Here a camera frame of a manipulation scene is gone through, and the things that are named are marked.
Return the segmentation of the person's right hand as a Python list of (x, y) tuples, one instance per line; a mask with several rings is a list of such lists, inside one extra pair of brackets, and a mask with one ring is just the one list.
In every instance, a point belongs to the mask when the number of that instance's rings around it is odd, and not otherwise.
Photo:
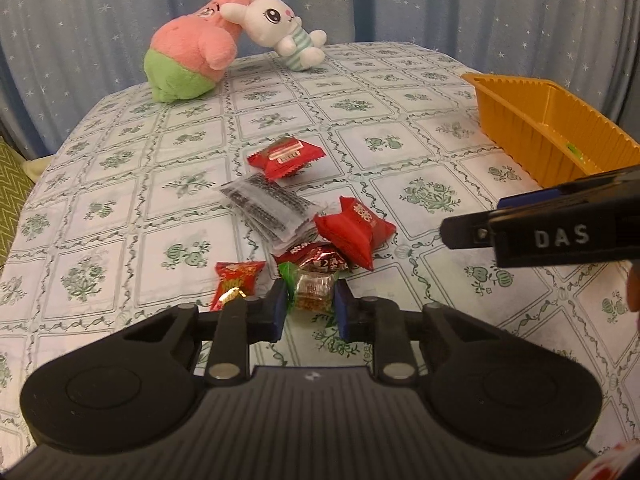
[(640, 311), (640, 261), (631, 263), (626, 285), (626, 300), (631, 312)]

